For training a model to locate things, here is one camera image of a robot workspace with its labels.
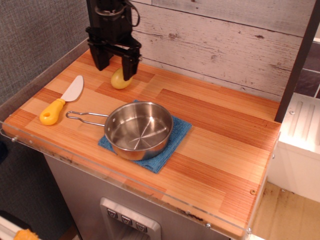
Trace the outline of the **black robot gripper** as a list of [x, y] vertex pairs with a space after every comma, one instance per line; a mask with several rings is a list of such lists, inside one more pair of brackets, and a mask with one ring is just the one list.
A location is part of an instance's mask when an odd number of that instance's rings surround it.
[[94, 44], [89, 44], [92, 58], [99, 71], [110, 64], [112, 55], [121, 57], [125, 81], [137, 73], [141, 56], [141, 44], [132, 37], [133, 28], [140, 23], [140, 16], [134, 23], [132, 11], [137, 11], [137, 8], [135, 6], [96, 6], [98, 27], [91, 30], [95, 41]]

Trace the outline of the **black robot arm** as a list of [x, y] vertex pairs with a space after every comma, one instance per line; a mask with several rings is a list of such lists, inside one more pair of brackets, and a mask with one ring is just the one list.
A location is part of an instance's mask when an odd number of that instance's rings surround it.
[[137, 73], [141, 43], [132, 36], [140, 17], [133, 23], [132, 10], [137, 8], [129, 0], [88, 0], [88, 45], [98, 70], [104, 70], [112, 56], [121, 57], [123, 79], [128, 81]]

